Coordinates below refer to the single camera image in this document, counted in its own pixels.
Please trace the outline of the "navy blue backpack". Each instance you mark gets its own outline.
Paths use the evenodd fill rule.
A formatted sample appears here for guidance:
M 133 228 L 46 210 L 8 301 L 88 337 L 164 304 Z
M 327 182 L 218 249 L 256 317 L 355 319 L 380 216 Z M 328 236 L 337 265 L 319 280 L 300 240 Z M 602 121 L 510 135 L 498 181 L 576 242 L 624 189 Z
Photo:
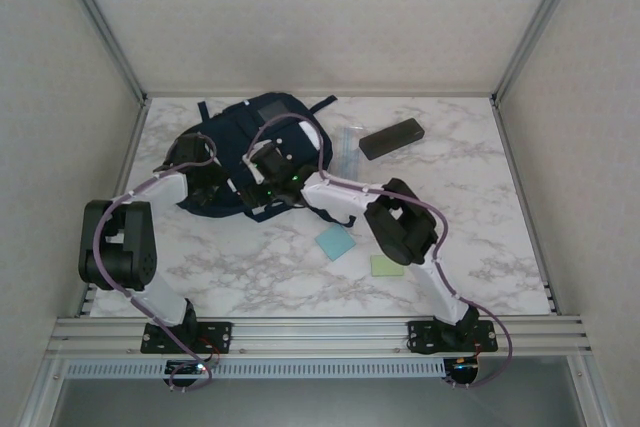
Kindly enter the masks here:
M 256 222 L 264 222 L 291 210 L 279 207 L 266 212 L 247 212 L 238 195 L 240 160 L 253 139 L 278 143 L 309 140 L 313 144 L 313 167 L 322 159 L 323 166 L 327 168 L 333 157 L 333 147 L 316 114 L 336 101 L 337 98 L 331 95 L 309 108 L 290 94 L 271 92 L 231 105 L 213 116 L 209 114 L 207 104 L 199 102 L 201 122 L 182 134 L 200 132 L 209 137 L 217 147 L 215 160 L 228 173 L 228 180 L 216 194 L 212 205 L 199 211 L 179 207 L 193 215 L 208 218 L 242 213 Z

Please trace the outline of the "clear bag of blue pens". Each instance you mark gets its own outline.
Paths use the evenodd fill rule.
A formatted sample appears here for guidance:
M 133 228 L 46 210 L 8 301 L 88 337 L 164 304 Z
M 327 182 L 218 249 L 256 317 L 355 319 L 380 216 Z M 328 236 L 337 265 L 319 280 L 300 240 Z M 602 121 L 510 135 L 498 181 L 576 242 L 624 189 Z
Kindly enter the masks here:
M 362 152 L 359 141 L 367 131 L 362 126 L 339 127 L 332 134 L 333 159 L 330 172 L 348 180 L 359 178 Z

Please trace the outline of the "black pencil case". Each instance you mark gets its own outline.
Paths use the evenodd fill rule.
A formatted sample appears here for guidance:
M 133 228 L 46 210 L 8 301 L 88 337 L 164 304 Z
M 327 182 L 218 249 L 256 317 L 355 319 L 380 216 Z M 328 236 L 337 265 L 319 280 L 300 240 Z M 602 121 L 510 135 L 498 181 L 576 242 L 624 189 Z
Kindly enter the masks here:
M 368 160 L 375 160 L 421 140 L 424 135 L 424 128 L 410 118 L 361 138 L 359 148 Z

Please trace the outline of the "blue sticky note pad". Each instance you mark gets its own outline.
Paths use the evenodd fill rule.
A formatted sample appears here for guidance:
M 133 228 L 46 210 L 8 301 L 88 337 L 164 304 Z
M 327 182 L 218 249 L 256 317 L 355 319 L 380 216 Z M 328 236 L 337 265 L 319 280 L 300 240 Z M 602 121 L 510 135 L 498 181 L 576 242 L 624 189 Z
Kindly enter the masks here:
M 356 245 L 354 239 L 340 225 L 331 226 L 319 234 L 315 241 L 330 261 L 336 261 Z

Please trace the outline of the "green sticky note pad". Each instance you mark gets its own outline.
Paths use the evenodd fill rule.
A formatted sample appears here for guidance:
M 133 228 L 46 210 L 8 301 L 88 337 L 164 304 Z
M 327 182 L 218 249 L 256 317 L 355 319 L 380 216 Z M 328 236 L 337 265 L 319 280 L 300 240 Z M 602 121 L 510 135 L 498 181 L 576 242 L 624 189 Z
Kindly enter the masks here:
M 384 255 L 372 255 L 370 272 L 373 277 L 402 277 L 404 267 Z

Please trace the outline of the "left aluminium side rail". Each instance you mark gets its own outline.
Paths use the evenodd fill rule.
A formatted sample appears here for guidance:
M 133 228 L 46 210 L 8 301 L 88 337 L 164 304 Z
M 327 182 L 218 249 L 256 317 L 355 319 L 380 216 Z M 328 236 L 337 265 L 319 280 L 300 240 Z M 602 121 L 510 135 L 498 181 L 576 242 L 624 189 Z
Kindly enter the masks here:
M 151 98 L 148 95 L 143 96 L 143 100 L 139 104 L 139 109 L 134 122 L 133 130 L 129 137 L 125 157 L 121 164 L 116 185 L 112 193 L 113 198 L 120 197 L 125 191 L 128 185 L 131 169 L 135 160 L 136 152 L 139 147 L 142 132 L 148 117 L 148 112 L 151 107 Z M 82 291 L 80 301 L 78 303 L 76 312 L 73 314 L 74 318 L 81 318 L 88 316 L 91 312 L 91 305 L 95 297 L 96 287 L 92 283 L 85 283 Z

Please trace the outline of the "aluminium side rail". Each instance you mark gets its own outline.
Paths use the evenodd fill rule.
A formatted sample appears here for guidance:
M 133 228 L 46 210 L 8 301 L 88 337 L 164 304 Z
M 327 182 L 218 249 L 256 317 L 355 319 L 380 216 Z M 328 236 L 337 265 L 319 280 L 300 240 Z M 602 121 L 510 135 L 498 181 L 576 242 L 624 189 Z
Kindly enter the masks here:
M 516 190 L 516 195 L 518 197 L 518 201 L 520 204 L 520 208 L 522 211 L 522 215 L 524 218 L 524 223 L 527 229 L 527 233 L 530 239 L 530 243 L 533 249 L 534 257 L 536 259 L 536 263 L 538 266 L 538 270 L 541 275 L 542 283 L 545 287 L 545 292 L 547 293 L 548 303 L 550 305 L 551 313 L 560 315 L 562 313 L 562 309 L 558 302 L 558 297 L 555 292 L 554 286 L 552 284 L 552 279 L 549 274 L 549 269 L 547 265 L 547 259 L 543 253 L 540 237 L 538 234 L 538 230 L 536 228 L 531 207 L 528 201 L 528 198 L 525 193 L 523 179 L 521 176 L 521 172 L 514 155 L 513 146 L 511 140 L 509 138 L 509 134 L 506 129 L 506 125 L 504 122 L 504 118 L 502 116 L 502 112 L 500 110 L 500 104 L 497 100 L 497 96 L 493 94 L 489 97 L 491 108 L 493 112 L 493 117 L 496 123 L 496 127 L 498 129 L 498 133 L 501 139 L 502 146 L 504 148 L 506 160 L 509 166 L 509 170 L 514 182 L 514 187 Z
M 116 185 L 112 193 L 113 198 L 120 197 L 125 191 L 128 185 L 131 169 L 135 160 L 136 152 L 139 147 L 142 132 L 148 117 L 148 112 L 151 107 L 151 98 L 148 95 L 143 96 L 143 100 L 139 104 L 139 109 L 134 122 L 133 130 L 129 137 L 125 157 L 121 164 Z M 76 312 L 73 314 L 74 318 L 81 318 L 88 316 L 91 312 L 91 305 L 95 297 L 96 287 L 92 283 L 85 283 L 82 291 L 80 301 L 78 303 Z

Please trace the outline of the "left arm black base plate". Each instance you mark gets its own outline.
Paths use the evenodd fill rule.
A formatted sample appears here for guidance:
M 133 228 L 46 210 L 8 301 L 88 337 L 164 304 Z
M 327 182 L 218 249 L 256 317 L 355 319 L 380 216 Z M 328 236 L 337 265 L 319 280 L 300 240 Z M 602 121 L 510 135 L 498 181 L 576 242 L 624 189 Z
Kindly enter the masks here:
M 230 349 L 231 322 L 196 322 L 189 326 L 174 326 L 169 330 L 197 355 L 227 354 Z M 159 326 L 147 323 L 140 351 L 143 354 L 181 354 L 184 350 Z

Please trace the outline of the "aluminium mounting rail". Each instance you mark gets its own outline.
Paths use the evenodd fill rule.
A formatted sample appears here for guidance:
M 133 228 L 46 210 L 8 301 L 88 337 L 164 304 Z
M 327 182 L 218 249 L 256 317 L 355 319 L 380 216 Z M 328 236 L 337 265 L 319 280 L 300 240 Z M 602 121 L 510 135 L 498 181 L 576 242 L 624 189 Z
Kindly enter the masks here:
M 403 317 L 232 318 L 229 358 L 407 358 Z M 578 316 L 507 316 L 515 356 L 590 355 Z M 140 358 L 141 318 L 56 321 L 45 349 L 49 359 Z

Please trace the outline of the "left aluminium frame post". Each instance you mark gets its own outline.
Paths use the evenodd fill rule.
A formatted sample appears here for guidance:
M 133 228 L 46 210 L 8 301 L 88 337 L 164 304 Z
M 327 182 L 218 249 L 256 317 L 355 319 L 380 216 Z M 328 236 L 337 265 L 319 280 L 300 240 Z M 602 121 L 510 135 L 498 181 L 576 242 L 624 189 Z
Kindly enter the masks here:
M 147 93 L 127 59 L 99 2 L 97 0 L 79 0 L 79 2 L 134 99 L 141 107 L 144 107 Z

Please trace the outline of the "aluminium frame post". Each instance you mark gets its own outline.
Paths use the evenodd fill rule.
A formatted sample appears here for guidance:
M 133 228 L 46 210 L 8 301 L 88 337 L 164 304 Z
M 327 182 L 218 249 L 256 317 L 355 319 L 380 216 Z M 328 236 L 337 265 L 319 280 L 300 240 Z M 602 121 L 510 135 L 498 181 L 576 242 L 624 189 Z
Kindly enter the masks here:
M 520 38 L 497 86 L 491 94 L 492 105 L 498 109 L 514 86 L 526 62 L 549 24 L 561 0 L 540 0 Z
M 141 107 L 144 107 L 147 93 L 127 59 L 99 2 L 97 0 L 79 0 L 79 2 L 134 99 Z

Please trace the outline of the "aluminium back frame rail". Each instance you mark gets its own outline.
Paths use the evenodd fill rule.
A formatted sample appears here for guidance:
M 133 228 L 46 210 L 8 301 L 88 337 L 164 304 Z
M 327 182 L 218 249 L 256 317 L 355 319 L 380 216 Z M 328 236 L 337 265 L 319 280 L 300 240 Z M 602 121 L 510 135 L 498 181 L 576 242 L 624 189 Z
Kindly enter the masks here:
M 187 97 L 242 97 L 250 98 L 262 93 L 271 92 L 271 89 L 249 90 L 156 90 L 146 93 L 148 98 L 187 98 Z M 363 89 L 274 89 L 274 92 L 285 92 L 297 97 L 444 97 L 444 98 L 488 98 L 490 91 L 482 90 L 454 90 L 454 91 L 428 91 L 428 90 L 363 90 Z

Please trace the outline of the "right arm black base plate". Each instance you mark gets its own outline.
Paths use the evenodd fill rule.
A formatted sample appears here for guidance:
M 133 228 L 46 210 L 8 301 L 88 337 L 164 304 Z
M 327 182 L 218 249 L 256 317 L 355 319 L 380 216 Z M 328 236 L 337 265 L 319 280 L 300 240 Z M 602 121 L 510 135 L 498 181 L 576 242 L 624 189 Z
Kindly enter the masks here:
M 479 320 L 471 326 L 453 326 L 439 320 L 409 321 L 407 348 L 412 353 L 496 352 L 497 335 L 491 321 Z

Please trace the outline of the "right aluminium side rail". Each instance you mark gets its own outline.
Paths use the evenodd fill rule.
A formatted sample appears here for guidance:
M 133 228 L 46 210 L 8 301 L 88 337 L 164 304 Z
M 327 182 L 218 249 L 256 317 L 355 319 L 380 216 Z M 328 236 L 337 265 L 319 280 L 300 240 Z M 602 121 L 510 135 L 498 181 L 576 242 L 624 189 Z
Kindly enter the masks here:
M 524 223 L 527 229 L 527 233 L 530 239 L 530 243 L 533 249 L 534 257 L 536 259 L 536 263 L 538 266 L 538 270 L 541 275 L 542 283 L 545 287 L 545 292 L 547 293 L 548 303 L 550 305 L 551 313 L 560 315 L 562 313 L 562 309 L 558 302 L 558 297 L 555 292 L 554 286 L 552 284 L 552 279 L 549 274 L 549 269 L 547 265 L 547 259 L 543 253 L 540 237 L 538 234 L 538 230 L 536 228 L 531 207 L 528 201 L 528 198 L 525 193 L 523 179 L 521 176 L 521 172 L 514 155 L 513 146 L 511 140 L 509 138 L 509 134 L 506 129 L 506 125 L 504 122 L 504 118 L 502 116 L 502 112 L 500 110 L 500 104 L 497 100 L 497 96 L 493 94 L 489 97 L 491 108 L 493 112 L 493 117 L 496 123 L 496 127 L 498 129 L 498 133 L 501 139 L 502 146 L 504 148 L 506 160 L 509 166 L 509 170 L 514 182 L 514 187 L 516 190 L 516 195 L 518 197 L 518 201 L 520 204 L 520 208 L 522 211 L 522 215 L 524 218 Z

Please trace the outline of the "right aluminium frame post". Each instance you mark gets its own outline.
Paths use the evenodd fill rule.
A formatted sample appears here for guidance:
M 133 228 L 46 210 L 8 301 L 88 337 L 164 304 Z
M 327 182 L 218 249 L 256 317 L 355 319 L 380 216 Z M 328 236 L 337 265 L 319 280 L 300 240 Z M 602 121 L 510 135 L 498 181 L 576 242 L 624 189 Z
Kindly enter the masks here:
M 520 38 L 497 86 L 491 94 L 492 105 L 498 109 L 514 86 L 526 62 L 549 24 L 561 0 L 540 0 Z

